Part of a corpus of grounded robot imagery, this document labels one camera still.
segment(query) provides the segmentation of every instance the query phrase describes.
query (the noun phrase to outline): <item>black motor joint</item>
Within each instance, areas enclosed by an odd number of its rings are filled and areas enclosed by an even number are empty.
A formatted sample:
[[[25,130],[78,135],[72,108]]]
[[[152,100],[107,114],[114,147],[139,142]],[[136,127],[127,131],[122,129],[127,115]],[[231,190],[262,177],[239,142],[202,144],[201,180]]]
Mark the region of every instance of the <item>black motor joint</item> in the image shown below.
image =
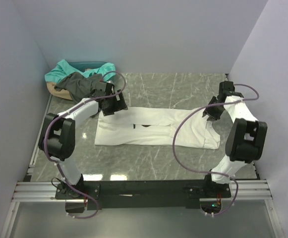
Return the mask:
[[[233,82],[223,81],[220,83],[218,96],[217,97],[213,96],[208,105],[214,103],[224,103],[228,96],[238,96],[243,98],[243,95],[241,93],[235,92]],[[208,115],[209,116],[208,120],[216,121],[220,119],[224,110],[225,109],[223,106],[208,107],[203,111],[203,117]]]
[[[115,86],[112,83],[99,81],[92,85],[92,97],[97,98],[113,94],[116,94],[116,92]],[[113,115],[115,112],[128,109],[122,92],[115,97],[99,99],[96,101],[99,103],[99,109],[102,110],[104,116]]]

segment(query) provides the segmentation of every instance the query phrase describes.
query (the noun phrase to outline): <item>clothing pile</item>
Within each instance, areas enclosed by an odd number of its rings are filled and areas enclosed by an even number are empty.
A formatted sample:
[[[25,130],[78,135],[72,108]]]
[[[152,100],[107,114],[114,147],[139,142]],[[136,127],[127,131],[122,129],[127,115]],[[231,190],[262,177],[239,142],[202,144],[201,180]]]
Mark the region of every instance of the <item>clothing pile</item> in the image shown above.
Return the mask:
[[[82,98],[90,95],[92,83],[100,81],[102,75],[109,71],[115,71],[114,64],[106,63],[100,68],[88,68],[81,72],[63,59],[45,75],[45,81],[52,95],[78,103]],[[109,81],[114,75],[115,73],[107,74],[104,81]]]

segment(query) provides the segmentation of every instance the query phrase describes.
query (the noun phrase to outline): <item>white trousers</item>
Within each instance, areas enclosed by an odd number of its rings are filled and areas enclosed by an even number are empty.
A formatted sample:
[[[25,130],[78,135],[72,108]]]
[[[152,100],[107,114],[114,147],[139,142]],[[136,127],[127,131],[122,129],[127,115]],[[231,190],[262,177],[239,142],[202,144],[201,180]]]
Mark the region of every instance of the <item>white trousers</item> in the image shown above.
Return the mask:
[[[100,112],[95,145],[172,145],[179,124],[194,110],[129,107],[106,117]],[[218,149],[220,135],[207,118],[202,111],[193,115],[181,127],[175,144]]]

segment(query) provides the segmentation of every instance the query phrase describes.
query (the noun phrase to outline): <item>black base bar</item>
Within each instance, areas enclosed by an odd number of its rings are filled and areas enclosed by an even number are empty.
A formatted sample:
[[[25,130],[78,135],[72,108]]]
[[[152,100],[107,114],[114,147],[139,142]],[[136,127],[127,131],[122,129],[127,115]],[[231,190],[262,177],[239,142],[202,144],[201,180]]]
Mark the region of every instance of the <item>black base bar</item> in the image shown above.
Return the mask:
[[[200,208],[200,198],[231,197],[228,184],[204,180],[84,181],[83,192],[94,197],[100,208],[186,207]],[[83,199],[58,185],[56,199]],[[89,200],[87,210],[95,210]]]

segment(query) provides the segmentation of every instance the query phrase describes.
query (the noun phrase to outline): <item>gray marble surface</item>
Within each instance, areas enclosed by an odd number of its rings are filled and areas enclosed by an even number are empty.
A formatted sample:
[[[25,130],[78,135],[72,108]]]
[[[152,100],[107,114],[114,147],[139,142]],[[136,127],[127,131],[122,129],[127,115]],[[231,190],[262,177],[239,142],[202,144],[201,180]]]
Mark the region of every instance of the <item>gray marble surface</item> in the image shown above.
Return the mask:
[[[126,73],[125,101],[132,107],[172,108],[191,110],[207,105],[216,96],[224,74],[194,73]],[[115,77],[117,88],[122,80]],[[49,112],[59,113],[73,106],[72,101],[52,97]],[[85,180],[152,180],[152,179],[202,179],[182,168],[174,159],[170,146],[95,146],[98,117],[87,119],[76,130],[74,160]],[[213,123],[221,136],[219,149],[177,147],[177,155],[187,166],[208,171],[215,167],[225,154],[225,142],[232,121],[227,112]],[[40,150],[31,181],[50,181],[59,177],[57,168]],[[236,177],[256,179],[253,164],[243,167]]]

